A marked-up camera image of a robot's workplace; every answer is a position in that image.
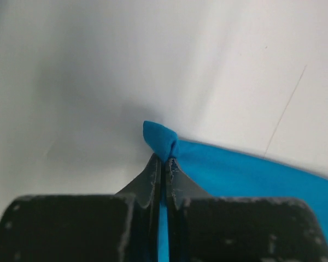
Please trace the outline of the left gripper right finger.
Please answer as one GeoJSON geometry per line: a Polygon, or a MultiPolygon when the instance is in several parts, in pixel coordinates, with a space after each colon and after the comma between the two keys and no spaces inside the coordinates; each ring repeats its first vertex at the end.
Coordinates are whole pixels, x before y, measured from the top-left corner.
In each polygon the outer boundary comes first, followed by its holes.
{"type": "Polygon", "coordinates": [[[214,197],[169,159],[170,261],[328,261],[328,242],[296,198],[214,197]]]}

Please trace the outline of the blue t shirt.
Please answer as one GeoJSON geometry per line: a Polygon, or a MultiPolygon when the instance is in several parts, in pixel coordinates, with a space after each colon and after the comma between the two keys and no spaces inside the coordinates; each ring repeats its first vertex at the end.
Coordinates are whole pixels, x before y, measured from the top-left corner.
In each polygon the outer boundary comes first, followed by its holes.
{"type": "Polygon", "coordinates": [[[144,121],[143,138],[165,162],[176,158],[188,177],[213,196],[294,197],[319,218],[328,242],[328,179],[247,154],[178,138],[176,132],[144,121]]]}

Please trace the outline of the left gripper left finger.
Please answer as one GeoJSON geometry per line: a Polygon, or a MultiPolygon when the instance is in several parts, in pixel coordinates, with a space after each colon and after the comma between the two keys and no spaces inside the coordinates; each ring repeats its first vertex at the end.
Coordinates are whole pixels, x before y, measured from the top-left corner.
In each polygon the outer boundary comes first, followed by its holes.
{"type": "Polygon", "coordinates": [[[161,161],[116,194],[23,195],[0,220],[0,261],[157,261],[161,161]]]}

